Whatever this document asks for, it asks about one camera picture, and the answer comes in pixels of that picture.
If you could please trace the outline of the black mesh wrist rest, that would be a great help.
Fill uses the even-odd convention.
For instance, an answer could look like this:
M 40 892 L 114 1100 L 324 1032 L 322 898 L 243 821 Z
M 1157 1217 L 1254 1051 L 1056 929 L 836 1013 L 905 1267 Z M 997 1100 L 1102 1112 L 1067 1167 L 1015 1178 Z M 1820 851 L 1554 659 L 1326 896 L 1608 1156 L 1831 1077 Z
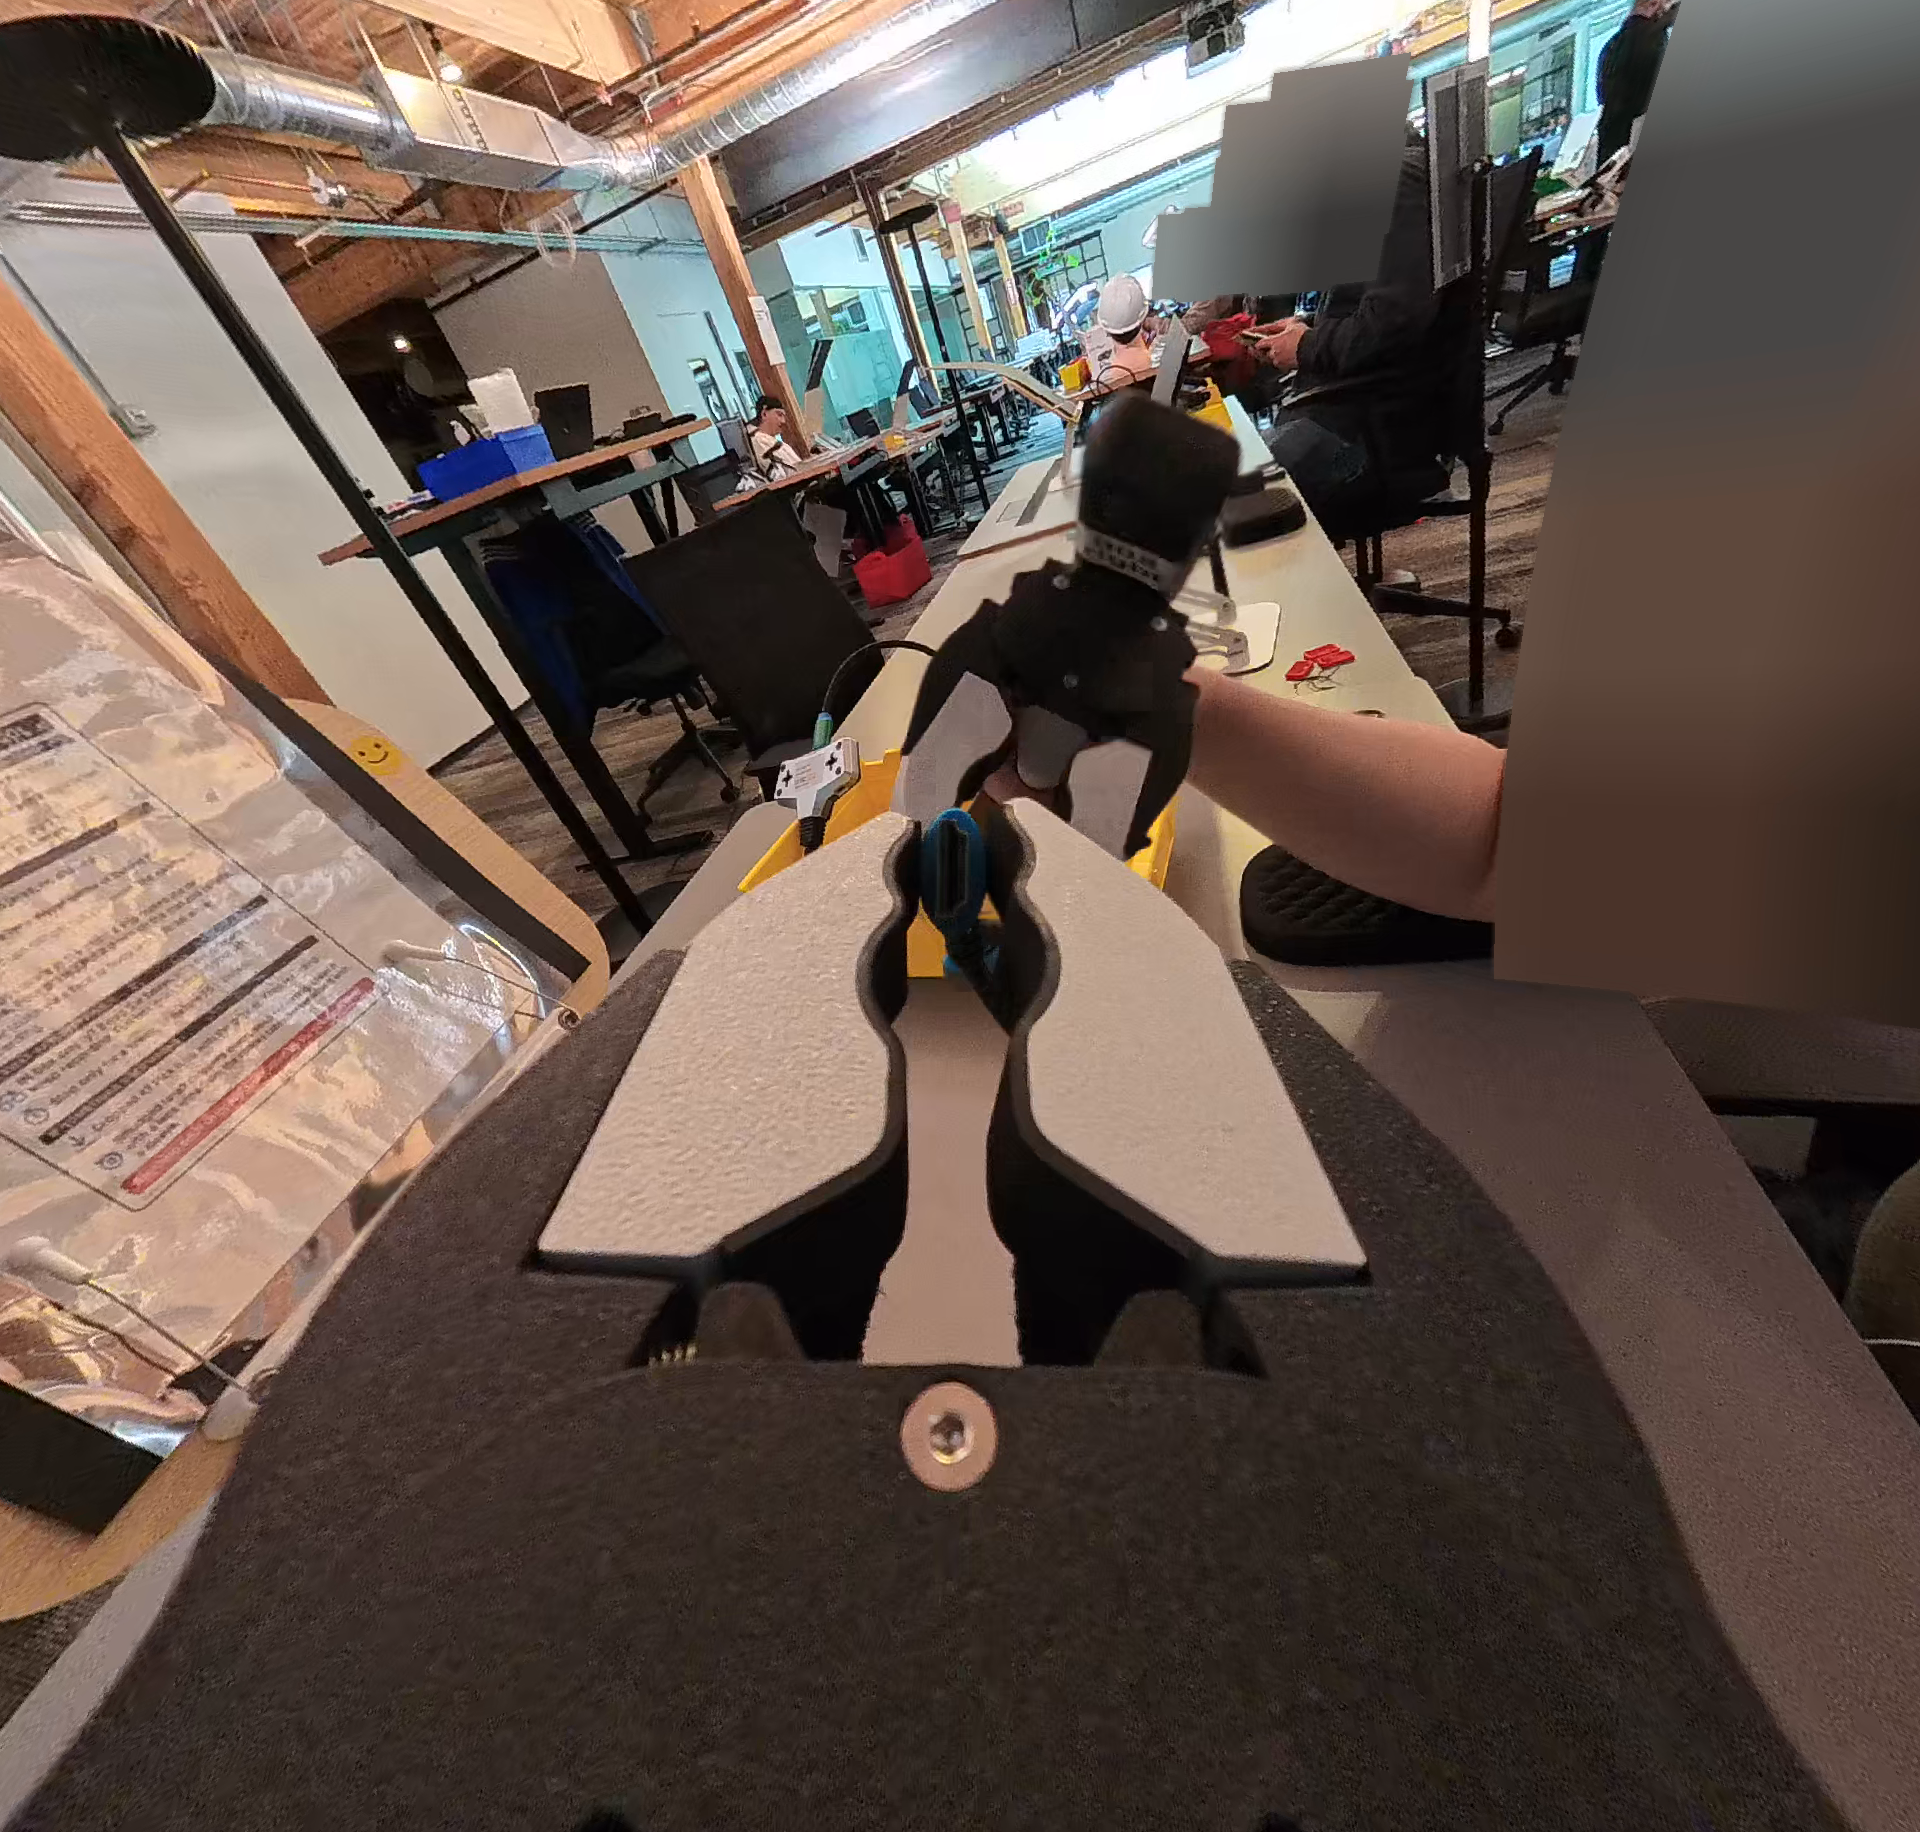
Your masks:
M 1247 952 L 1290 966 L 1352 971 L 1487 959 L 1493 952 L 1489 924 L 1380 899 L 1277 844 L 1247 862 L 1238 914 Z

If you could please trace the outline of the office chair with blue jacket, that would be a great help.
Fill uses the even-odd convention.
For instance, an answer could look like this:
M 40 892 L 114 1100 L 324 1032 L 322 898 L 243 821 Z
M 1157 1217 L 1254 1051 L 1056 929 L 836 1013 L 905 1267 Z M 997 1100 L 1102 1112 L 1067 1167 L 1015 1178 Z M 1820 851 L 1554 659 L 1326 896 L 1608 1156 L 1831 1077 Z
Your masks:
M 593 743 L 600 714 L 674 714 L 679 736 L 649 766 L 634 798 L 636 812 L 681 766 L 706 766 L 721 802 L 742 800 L 725 767 L 717 724 L 697 714 L 716 710 L 691 654 L 660 621 L 622 563 L 612 535 L 592 520 L 542 517 L 519 526 L 481 556 L 494 595 L 527 654 L 537 659 L 558 699 L 558 736 Z

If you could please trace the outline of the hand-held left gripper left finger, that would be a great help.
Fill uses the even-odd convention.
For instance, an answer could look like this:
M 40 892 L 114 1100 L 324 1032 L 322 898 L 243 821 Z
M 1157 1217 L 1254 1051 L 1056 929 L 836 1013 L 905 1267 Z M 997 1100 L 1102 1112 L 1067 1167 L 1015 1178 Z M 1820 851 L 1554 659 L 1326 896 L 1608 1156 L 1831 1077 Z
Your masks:
M 813 1220 L 906 1213 L 901 812 L 745 892 L 687 947 L 537 1237 L 545 1269 L 717 1272 Z

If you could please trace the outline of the blue bin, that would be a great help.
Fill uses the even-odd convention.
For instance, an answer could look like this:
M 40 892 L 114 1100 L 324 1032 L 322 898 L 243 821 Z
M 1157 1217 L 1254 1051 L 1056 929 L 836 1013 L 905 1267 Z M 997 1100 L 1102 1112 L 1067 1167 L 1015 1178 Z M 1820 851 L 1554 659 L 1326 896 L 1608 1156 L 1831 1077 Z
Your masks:
M 555 463 L 554 445 L 536 423 L 496 435 L 481 435 L 450 453 L 423 461 L 419 488 L 436 501 L 447 503 Z

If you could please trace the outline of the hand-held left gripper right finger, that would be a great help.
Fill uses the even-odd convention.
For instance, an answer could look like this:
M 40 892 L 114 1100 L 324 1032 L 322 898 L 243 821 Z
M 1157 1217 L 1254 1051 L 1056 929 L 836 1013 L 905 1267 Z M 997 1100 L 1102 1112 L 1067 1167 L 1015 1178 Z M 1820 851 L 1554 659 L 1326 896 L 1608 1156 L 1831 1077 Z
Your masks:
M 1212 939 L 1055 812 L 999 812 L 1013 1123 L 1027 1148 L 1210 1285 L 1367 1270 Z

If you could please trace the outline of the person's right forearm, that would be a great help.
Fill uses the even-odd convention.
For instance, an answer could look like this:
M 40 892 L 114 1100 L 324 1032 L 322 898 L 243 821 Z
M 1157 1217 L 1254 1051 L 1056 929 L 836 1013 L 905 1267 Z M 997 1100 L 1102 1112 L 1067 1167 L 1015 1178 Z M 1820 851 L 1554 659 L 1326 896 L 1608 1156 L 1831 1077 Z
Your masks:
M 1506 752 L 1417 719 L 1329 712 L 1192 667 L 1187 784 L 1325 876 L 1495 920 Z

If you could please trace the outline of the white hdmi adapter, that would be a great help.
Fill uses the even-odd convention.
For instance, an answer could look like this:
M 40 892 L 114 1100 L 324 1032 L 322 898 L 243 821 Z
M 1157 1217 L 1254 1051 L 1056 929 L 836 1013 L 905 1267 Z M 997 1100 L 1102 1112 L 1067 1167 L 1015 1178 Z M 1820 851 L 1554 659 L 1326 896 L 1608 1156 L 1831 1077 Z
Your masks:
M 825 844 L 833 808 L 861 777 L 860 746 L 851 738 L 831 738 L 795 754 L 777 767 L 774 803 L 786 811 L 798 829 L 804 857 Z

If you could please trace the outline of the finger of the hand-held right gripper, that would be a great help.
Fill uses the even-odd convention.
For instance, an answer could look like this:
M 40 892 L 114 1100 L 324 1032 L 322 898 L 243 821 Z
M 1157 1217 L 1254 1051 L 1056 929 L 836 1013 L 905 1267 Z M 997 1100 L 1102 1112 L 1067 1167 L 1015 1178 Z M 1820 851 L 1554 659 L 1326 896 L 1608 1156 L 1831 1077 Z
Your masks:
M 1148 848 L 1166 803 L 1156 756 L 1136 741 L 1097 741 L 1070 763 L 1067 824 L 1113 860 L 1136 860 Z
M 962 672 L 921 738 L 901 749 L 899 812 L 927 828 L 966 808 L 1012 739 L 1013 719 L 999 688 Z

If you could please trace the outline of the black office chair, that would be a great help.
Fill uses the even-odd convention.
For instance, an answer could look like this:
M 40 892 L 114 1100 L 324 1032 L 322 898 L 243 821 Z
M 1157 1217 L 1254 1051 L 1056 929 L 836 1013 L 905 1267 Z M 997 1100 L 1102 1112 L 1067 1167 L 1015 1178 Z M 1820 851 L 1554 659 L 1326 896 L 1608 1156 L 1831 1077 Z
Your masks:
M 716 693 L 764 794 L 786 759 L 813 749 L 820 710 L 846 716 L 885 663 L 780 496 L 619 563 Z

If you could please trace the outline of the wooden table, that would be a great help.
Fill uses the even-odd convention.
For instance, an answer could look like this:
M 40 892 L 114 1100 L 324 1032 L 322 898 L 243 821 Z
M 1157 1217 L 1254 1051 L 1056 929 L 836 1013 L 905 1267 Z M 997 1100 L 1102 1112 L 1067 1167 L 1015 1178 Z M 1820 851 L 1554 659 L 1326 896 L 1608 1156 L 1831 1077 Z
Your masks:
M 510 624 L 494 591 L 494 580 L 482 572 L 479 546 L 482 534 L 496 526 L 527 526 L 542 517 L 570 522 L 617 500 L 651 496 L 660 485 L 674 481 L 679 468 L 674 447 L 708 427 L 708 420 L 664 425 L 647 435 L 516 472 L 470 496 L 405 509 L 391 526 L 396 546 L 408 558 L 420 558 L 426 551 L 444 556 L 447 569 L 466 589 L 481 619 L 486 621 L 494 642 L 541 712 L 547 731 L 617 838 L 619 864 L 664 860 L 671 847 L 687 848 L 695 842 L 709 842 L 709 836 L 655 838 L 644 811 L 636 811 L 617 786 L 592 739 L 569 731 L 559 693 L 522 635 Z

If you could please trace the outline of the instruction board with plastic cover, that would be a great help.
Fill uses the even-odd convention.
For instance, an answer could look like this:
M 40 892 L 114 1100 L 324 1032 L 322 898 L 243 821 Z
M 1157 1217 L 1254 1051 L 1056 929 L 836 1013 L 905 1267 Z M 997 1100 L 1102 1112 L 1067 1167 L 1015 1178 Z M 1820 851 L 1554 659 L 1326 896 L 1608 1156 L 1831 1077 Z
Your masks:
M 20 285 L 4 445 L 4 1622 L 187 1527 L 428 1158 L 609 989 L 588 914 L 312 701 Z

